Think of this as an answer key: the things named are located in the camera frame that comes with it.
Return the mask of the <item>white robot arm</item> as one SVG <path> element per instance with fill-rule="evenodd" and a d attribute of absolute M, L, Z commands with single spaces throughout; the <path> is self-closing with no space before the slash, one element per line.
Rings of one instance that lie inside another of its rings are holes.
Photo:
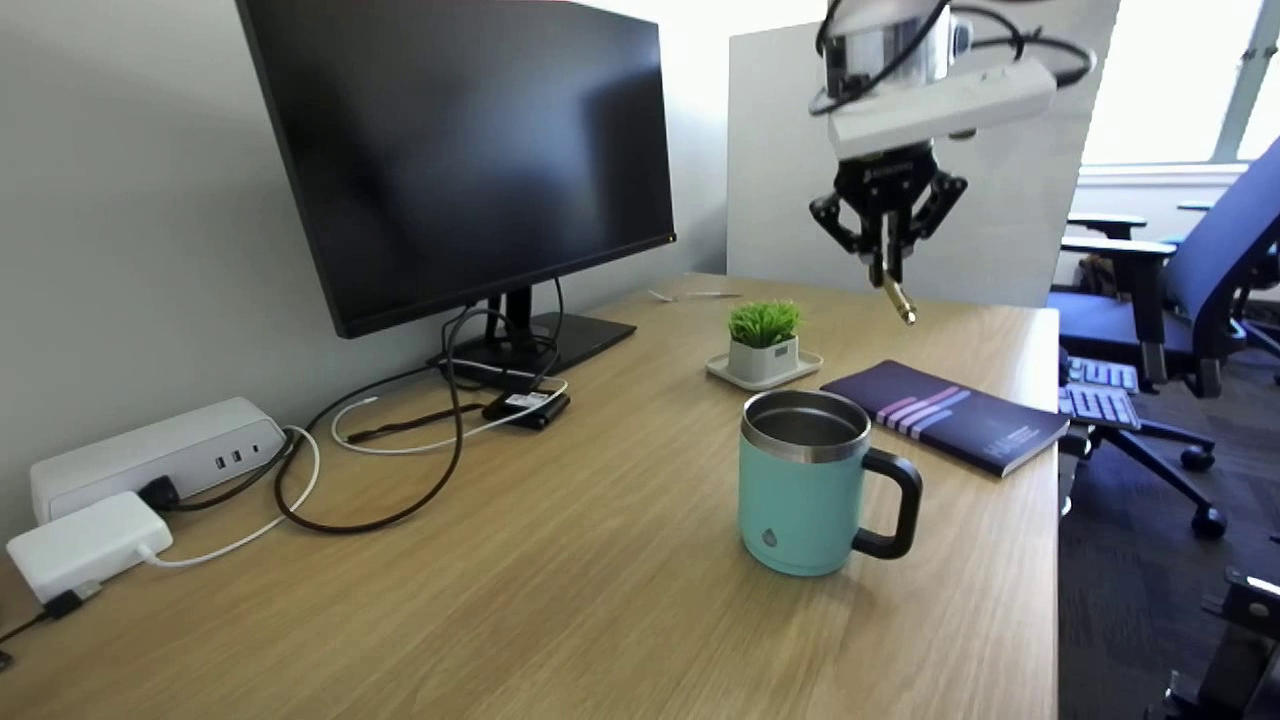
<path fill-rule="evenodd" d="M 868 260 L 876 288 L 900 288 L 906 260 L 927 238 L 965 175 L 935 164 L 931 139 L 956 133 L 950 0 L 832 0 L 815 30 L 823 86 L 811 113 L 828 119 L 836 178 L 811 198 L 828 237 Z"/>

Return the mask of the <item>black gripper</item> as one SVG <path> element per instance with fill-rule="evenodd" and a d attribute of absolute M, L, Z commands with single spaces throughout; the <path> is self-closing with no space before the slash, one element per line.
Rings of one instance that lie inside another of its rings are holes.
<path fill-rule="evenodd" d="M 965 175 L 935 164 L 927 145 L 843 161 L 832 191 L 809 205 L 809 216 L 843 249 L 868 260 L 871 288 L 884 269 L 900 282 L 918 238 L 927 238 L 967 191 Z"/>

